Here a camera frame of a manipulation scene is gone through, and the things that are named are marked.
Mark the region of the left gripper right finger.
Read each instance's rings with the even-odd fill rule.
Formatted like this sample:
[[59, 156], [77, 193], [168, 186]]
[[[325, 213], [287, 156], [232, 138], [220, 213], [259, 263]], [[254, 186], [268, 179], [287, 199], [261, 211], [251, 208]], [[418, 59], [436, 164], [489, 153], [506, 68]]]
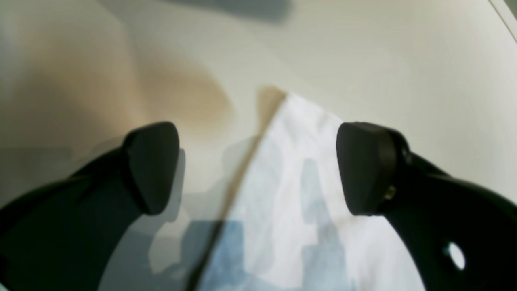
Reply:
[[515, 203], [450, 176], [388, 127], [342, 123], [336, 153], [348, 210], [389, 221], [427, 291], [516, 289]]

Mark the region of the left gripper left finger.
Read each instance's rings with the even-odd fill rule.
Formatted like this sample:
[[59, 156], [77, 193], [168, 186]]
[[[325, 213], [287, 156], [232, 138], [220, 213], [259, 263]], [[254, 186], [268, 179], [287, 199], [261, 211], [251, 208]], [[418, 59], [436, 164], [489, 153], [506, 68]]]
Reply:
[[2, 207], [2, 286], [96, 291], [130, 225], [166, 209], [179, 153], [173, 123], [149, 124], [66, 179]]

